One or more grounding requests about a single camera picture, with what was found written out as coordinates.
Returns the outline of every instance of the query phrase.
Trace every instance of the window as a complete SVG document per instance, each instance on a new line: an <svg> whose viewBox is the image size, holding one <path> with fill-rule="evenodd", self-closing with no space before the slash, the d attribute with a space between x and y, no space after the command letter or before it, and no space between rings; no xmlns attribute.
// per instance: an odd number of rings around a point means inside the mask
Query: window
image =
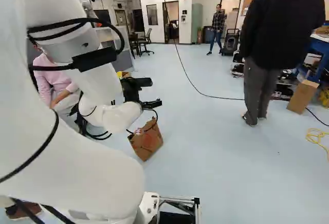
<svg viewBox="0 0 329 224"><path fill-rule="evenodd" d="M147 5L149 25L158 25L156 5Z"/></svg>

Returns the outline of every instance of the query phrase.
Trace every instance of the person in pink shirt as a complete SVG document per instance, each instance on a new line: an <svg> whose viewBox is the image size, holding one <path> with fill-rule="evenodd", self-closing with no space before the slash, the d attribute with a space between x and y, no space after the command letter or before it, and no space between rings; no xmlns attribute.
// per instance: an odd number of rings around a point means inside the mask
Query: person in pink shirt
<svg viewBox="0 0 329 224"><path fill-rule="evenodd" d="M33 61L34 66L57 66L44 52ZM73 129L78 130L71 109L79 102L79 87L72 83L65 71L34 71L40 97L47 106L54 109Z"/></svg>

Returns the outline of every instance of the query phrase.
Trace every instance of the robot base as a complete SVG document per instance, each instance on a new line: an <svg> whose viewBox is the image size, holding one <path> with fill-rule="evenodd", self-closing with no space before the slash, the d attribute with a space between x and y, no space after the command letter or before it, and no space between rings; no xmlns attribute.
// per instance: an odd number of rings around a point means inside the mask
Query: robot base
<svg viewBox="0 0 329 224"><path fill-rule="evenodd" d="M166 203L185 214L160 211ZM195 197L161 197L157 193L145 192L134 224L200 224L200 199Z"/></svg>

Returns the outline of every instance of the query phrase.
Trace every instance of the hand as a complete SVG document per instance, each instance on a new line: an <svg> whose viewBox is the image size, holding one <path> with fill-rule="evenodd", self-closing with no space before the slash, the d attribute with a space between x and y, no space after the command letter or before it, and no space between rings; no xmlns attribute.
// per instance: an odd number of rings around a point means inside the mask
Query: hand
<svg viewBox="0 0 329 224"><path fill-rule="evenodd" d="M50 108L51 109L54 109L55 108L55 106L57 105L57 102L56 102L56 100L53 100L53 101L51 101L51 103L50 103Z"/></svg>

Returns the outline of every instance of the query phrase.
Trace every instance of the brown paper bag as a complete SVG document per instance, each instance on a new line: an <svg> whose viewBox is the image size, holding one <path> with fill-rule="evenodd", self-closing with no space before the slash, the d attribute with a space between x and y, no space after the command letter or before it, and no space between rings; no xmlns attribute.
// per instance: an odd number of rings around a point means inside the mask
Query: brown paper bag
<svg viewBox="0 0 329 224"><path fill-rule="evenodd" d="M153 117L143 128L128 136L136 155L143 161L148 160L163 144L158 124L150 129L155 123L156 119Z"/></svg>

